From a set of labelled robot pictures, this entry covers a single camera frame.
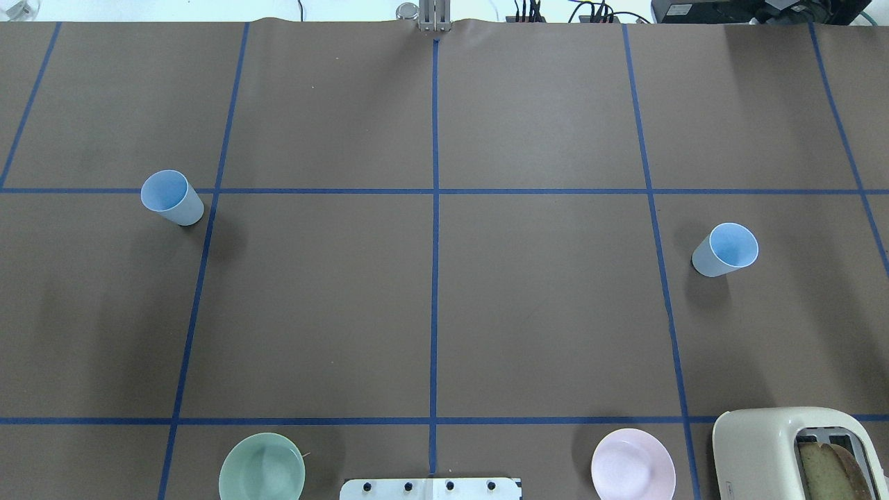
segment gray tabletop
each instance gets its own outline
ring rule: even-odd
[[[717,498],[742,407],[889,462],[889,30],[461,21],[0,27],[0,497],[303,498],[507,475],[597,498],[638,427]],[[180,228],[139,187],[182,171]],[[720,222],[759,239],[704,278]]]

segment bowl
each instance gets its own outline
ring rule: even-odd
[[[228,452],[220,470],[220,499],[297,500],[305,482],[306,465],[296,445],[263,432]]]
[[[669,452],[639,429],[619,429],[605,436],[589,469],[602,500],[670,500],[676,490],[676,468]]]

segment white metal plate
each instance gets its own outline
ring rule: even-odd
[[[510,478],[349,480],[340,489],[340,500],[397,499],[521,500],[522,480]]]

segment pink plate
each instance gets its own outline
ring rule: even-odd
[[[639,429],[605,436],[589,469],[602,500],[670,500],[676,490],[676,468],[667,449]]]

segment vertical blue line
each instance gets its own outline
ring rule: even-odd
[[[685,378],[682,375],[682,361],[679,358],[679,341],[676,336],[676,321],[673,318],[673,303],[669,296],[667,267],[664,264],[663,245],[661,244],[661,227],[658,223],[657,207],[654,204],[652,175],[648,165],[648,148],[645,146],[645,133],[642,130],[642,112],[639,109],[639,95],[636,89],[636,72],[633,70],[633,55],[629,47],[627,25],[622,24],[623,46],[627,53],[627,71],[629,73],[629,90],[633,97],[633,113],[636,115],[636,132],[639,136],[639,153],[642,156],[642,170],[645,174],[645,189],[648,191],[648,211],[652,218],[654,248],[658,256],[658,270],[661,274],[661,291],[664,296],[664,308],[667,310],[669,338],[673,348],[673,370],[676,372],[676,386],[679,392],[679,407],[682,410],[682,426],[685,431],[685,449],[688,454],[688,467],[692,474],[692,490],[695,500],[701,500],[701,485],[698,481],[698,466],[694,456],[692,442],[692,426],[688,419],[688,404],[685,398]]]
[[[19,121],[19,129],[15,131],[15,137],[12,138],[12,146],[9,148],[9,154],[6,156],[6,163],[3,166],[3,173],[0,173],[0,190],[3,188],[6,183],[6,177],[9,175],[9,169],[12,168],[12,159],[15,158],[15,150],[19,148],[19,141],[21,140],[22,133],[25,132],[25,124],[28,122],[28,116],[31,114],[31,107],[34,106],[34,99],[37,96],[37,90],[40,88],[40,83],[44,81],[44,73],[46,72],[46,66],[50,63],[50,56],[52,55],[52,49],[55,48],[56,40],[59,39],[59,31],[61,30],[61,23],[57,22],[55,29],[52,31],[52,37],[50,38],[50,44],[46,47],[46,54],[44,54],[44,61],[40,64],[40,70],[37,71],[37,79],[34,80],[34,86],[31,88],[31,95],[28,96],[28,104],[25,105],[25,110],[21,113],[21,121]]]
[[[432,41],[432,296],[429,325],[429,475],[436,473],[438,442],[438,39]]]
[[[216,170],[216,184],[213,189],[213,200],[210,205],[210,214],[207,216],[207,232],[204,236],[204,250],[201,253],[201,264],[197,272],[197,283],[195,284],[195,298],[191,303],[191,317],[188,320],[188,334],[185,338],[185,349],[182,353],[182,365],[179,372],[179,383],[176,387],[176,400],[173,403],[172,421],[170,423],[170,434],[167,437],[167,448],[164,454],[164,468],[161,472],[160,488],[157,490],[157,499],[164,500],[166,496],[167,481],[170,479],[170,465],[172,464],[172,452],[176,443],[176,431],[179,428],[179,416],[182,410],[182,395],[185,392],[185,380],[188,375],[188,362],[191,359],[191,346],[195,339],[195,325],[197,323],[197,312],[201,304],[201,293],[204,290],[204,276],[207,271],[207,257],[210,254],[210,242],[213,234],[213,223],[216,220],[216,207],[219,203],[220,188],[222,187],[222,175],[225,172],[225,160],[228,154],[228,137],[231,134],[231,124],[235,118],[235,105],[237,103],[237,91],[241,84],[241,70],[244,67],[244,53],[247,48],[247,36],[250,33],[250,23],[244,23],[244,32],[241,35],[241,50],[237,56],[237,67],[235,70],[235,83],[232,84],[231,100],[228,103],[228,117],[226,118],[225,133],[222,136],[222,147],[220,149],[220,162]]]
[[[864,192],[864,183],[861,181],[861,175],[858,172],[858,165],[855,163],[855,157],[852,154],[852,147],[849,146],[849,138],[845,135],[845,127],[843,120],[839,117],[837,104],[833,99],[833,92],[830,90],[830,82],[828,82],[828,72],[824,69],[824,60],[821,58],[821,48],[818,46],[818,37],[815,35],[815,26],[809,23],[809,36],[812,38],[812,48],[815,50],[815,59],[818,61],[818,70],[821,72],[821,82],[824,84],[824,92],[828,96],[828,104],[830,112],[833,113],[834,121],[837,123],[839,138],[843,142],[845,156],[849,159],[849,166],[852,168],[852,176],[855,178],[855,184],[858,186],[858,192],[861,195],[861,204],[864,205],[864,213],[868,216],[870,223],[870,231],[874,234],[874,241],[877,242],[877,250],[880,253],[880,259],[883,261],[883,269],[886,276],[889,276],[889,257],[886,256],[886,250],[883,246],[883,239],[880,237],[880,231],[877,229],[877,222],[874,220],[874,214],[870,210],[870,202],[868,195]]]

